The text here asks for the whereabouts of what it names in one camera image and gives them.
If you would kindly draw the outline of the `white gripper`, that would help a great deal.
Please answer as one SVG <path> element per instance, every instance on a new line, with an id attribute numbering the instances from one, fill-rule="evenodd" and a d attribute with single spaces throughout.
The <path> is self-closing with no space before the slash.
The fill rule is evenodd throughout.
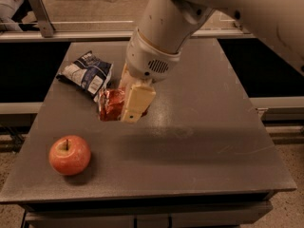
<path id="1" fill-rule="evenodd" d="M 165 53 L 148 44 L 136 28 L 126 48 L 119 88 L 126 88 L 134 82 L 134 78 L 163 81 L 169 72 L 180 61 L 181 54 Z M 156 97 L 153 86 L 135 83 L 126 89 L 121 121 L 134 124 L 148 109 Z"/>

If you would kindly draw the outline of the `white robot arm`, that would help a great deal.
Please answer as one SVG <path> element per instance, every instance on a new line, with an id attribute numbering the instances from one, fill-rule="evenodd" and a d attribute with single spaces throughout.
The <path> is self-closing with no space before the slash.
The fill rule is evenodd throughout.
<path id="1" fill-rule="evenodd" d="M 121 120 L 137 122 L 155 98 L 181 49 L 214 12 L 249 31 L 298 73 L 304 67 L 304 0 L 149 0 L 126 48 Z"/>

